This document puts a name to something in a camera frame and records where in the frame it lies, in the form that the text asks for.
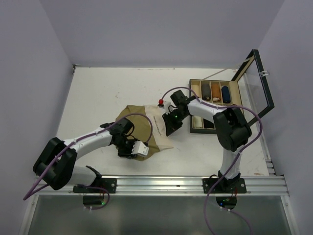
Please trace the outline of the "khaki underwear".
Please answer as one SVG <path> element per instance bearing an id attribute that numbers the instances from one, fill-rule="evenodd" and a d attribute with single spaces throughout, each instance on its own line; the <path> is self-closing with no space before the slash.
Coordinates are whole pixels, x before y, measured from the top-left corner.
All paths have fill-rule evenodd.
<path id="1" fill-rule="evenodd" d="M 166 136 L 163 114 L 164 110 L 156 105 L 128 105 L 117 116 L 116 120 L 119 120 L 130 115 L 127 119 L 134 124 L 134 131 L 130 139 L 135 137 L 140 141 L 148 141 L 147 156 L 139 155 L 135 157 L 135 160 L 144 161 L 158 152 L 174 148 L 173 143 Z"/>

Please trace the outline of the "brown underwear beige waistband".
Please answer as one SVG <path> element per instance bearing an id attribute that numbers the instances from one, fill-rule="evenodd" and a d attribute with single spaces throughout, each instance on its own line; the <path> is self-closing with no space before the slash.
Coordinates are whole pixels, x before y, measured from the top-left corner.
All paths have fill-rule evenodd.
<path id="1" fill-rule="evenodd" d="M 202 99 L 206 101 L 210 101 L 211 99 L 211 87 L 209 84 L 203 84 L 201 86 L 201 94 L 202 94 Z"/>

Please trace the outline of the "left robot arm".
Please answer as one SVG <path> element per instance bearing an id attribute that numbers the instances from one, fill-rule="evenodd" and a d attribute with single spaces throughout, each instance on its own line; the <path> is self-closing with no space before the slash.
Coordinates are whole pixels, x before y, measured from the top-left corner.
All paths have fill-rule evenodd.
<path id="1" fill-rule="evenodd" d="M 90 192 L 97 192 L 102 186 L 101 174 L 90 166 L 76 166 L 76 161 L 96 149 L 111 145 L 117 148 L 119 157 L 132 159 L 138 154 L 146 154 L 145 144 L 129 137 L 128 132 L 133 129 L 133 123 L 123 118 L 117 123 L 102 124 L 78 138 L 64 141 L 52 138 L 35 162 L 33 171 L 37 176 L 44 173 L 43 180 L 54 190 L 67 184 L 79 184 Z"/>

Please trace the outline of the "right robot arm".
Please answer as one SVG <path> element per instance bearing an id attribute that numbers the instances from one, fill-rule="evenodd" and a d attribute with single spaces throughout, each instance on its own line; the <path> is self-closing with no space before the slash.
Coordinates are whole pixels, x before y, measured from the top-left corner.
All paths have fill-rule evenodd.
<path id="1" fill-rule="evenodd" d="M 158 105 L 165 110 L 162 118 L 166 135 L 180 129 L 187 117 L 200 117 L 215 127 L 219 144 L 223 148 L 222 166 L 217 175 L 203 179 L 204 193 L 233 193 L 240 185 L 241 147 L 245 146 L 252 131 L 240 108 L 214 105 L 200 99 L 197 95 L 187 97 L 181 90 L 171 95 L 174 107 L 160 99 Z"/>

